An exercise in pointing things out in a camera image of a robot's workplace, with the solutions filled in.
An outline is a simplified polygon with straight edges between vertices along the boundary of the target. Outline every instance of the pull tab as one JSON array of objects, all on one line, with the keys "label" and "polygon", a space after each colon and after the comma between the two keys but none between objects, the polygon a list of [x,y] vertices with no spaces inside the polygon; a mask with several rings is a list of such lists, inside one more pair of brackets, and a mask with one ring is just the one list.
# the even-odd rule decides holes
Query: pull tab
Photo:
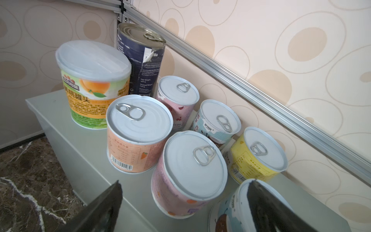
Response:
[{"label": "pull tab", "polygon": [[154,34],[148,33],[148,32],[144,34],[144,37],[146,37],[147,39],[153,40],[153,41],[163,42],[163,39],[161,39],[158,36],[155,36]]},{"label": "pull tab", "polygon": [[[200,161],[200,159],[196,155],[197,151],[201,151],[206,156],[206,158],[207,158],[206,163]],[[216,151],[212,146],[198,147],[198,148],[193,150],[193,156],[196,159],[197,163],[199,163],[201,166],[208,165],[213,160],[215,155],[216,155]]]},{"label": "pull tab", "polygon": [[182,91],[183,93],[188,92],[188,90],[191,88],[191,86],[188,83],[181,83],[177,85],[177,89]]},{"label": "pull tab", "polygon": [[228,118],[223,115],[218,115],[216,117],[218,122],[221,124],[221,126],[224,128],[226,132],[232,133],[232,127],[229,124]]},{"label": "pull tab", "polygon": [[257,156],[265,156],[268,154],[267,148],[265,148],[261,142],[255,142],[251,144],[250,149]]},{"label": "pull tab", "polygon": [[[131,120],[134,120],[134,121],[139,121],[139,120],[142,120],[145,116],[145,111],[144,109],[142,108],[139,108],[139,107],[136,107],[136,106],[133,106],[133,105],[129,105],[129,104],[125,104],[125,103],[119,103],[116,105],[116,109],[118,112],[122,113],[123,115],[125,115],[126,117],[130,118]],[[133,118],[131,115],[130,115],[130,111],[132,111],[133,109],[138,109],[142,112],[142,115],[139,117],[139,118]]]}]

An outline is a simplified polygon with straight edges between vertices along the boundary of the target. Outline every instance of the light blue can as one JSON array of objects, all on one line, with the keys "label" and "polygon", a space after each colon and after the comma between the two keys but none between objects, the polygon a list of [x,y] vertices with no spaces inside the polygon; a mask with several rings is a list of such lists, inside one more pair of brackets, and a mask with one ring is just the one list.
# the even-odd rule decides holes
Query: light blue can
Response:
[{"label": "light blue can", "polygon": [[222,149],[241,130],[241,121],[227,105],[208,99],[201,103],[190,130],[203,134]]}]

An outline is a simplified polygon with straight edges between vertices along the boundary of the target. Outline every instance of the yellow can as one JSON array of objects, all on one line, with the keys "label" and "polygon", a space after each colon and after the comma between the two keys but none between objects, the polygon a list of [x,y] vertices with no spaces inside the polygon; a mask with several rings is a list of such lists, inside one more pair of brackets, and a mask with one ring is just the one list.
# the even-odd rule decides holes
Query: yellow can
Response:
[{"label": "yellow can", "polygon": [[223,157],[229,174],[240,184],[246,179],[268,181],[288,167],[282,147],[256,127],[247,127]]}]

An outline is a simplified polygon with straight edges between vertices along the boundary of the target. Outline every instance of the tin can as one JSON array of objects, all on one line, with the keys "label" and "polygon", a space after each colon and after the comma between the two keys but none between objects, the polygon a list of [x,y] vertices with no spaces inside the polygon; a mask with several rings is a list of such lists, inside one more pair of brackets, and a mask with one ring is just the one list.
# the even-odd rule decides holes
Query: tin can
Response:
[{"label": "tin can", "polygon": [[133,23],[120,23],[117,49],[131,65],[129,94],[152,96],[165,52],[165,39],[156,32]]},{"label": "tin can", "polygon": [[200,94],[189,81],[178,76],[164,76],[158,82],[156,99],[169,108],[174,121],[173,130],[179,130],[185,127]]},{"label": "tin can", "polygon": [[129,60],[111,46],[86,40],[62,44],[55,57],[73,121],[92,130],[106,129],[109,104],[128,94]]},{"label": "tin can", "polygon": [[119,171],[139,173],[153,167],[173,127],[169,109],[140,95],[116,99],[107,111],[107,156]]},{"label": "tin can", "polygon": [[211,139],[220,150],[240,129],[241,121],[237,114],[225,104],[212,99],[201,103],[190,128]]},{"label": "tin can", "polygon": [[[256,232],[251,215],[247,191],[254,179],[245,180],[228,197],[216,203],[209,214],[209,232]],[[258,182],[292,210],[288,202],[269,184]]]},{"label": "tin can", "polygon": [[227,176],[210,139],[194,131],[177,132],[166,142],[152,175],[152,196],[167,216],[188,218],[222,193]]},{"label": "tin can", "polygon": [[268,181],[288,167],[282,147],[256,127],[247,127],[223,157],[229,174],[239,184],[252,178]]}]

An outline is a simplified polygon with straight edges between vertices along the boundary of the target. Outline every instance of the pink can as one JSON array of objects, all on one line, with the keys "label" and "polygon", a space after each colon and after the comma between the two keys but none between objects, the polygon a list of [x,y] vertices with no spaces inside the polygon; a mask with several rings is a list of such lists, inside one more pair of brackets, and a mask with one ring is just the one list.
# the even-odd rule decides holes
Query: pink can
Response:
[{"label": "pink can", "polygon": [[166,142],[152,175],[152,196],[167,216],[188,218],[223,192],[227,174],[210,139],[194,131],[177,132]]},{"label": "pink can", "polygon": [[169,108],[173,130],[178,130],[185,127],[200,94],[189,81],[178,76],[164,76],[158,83],[156,99]]}]

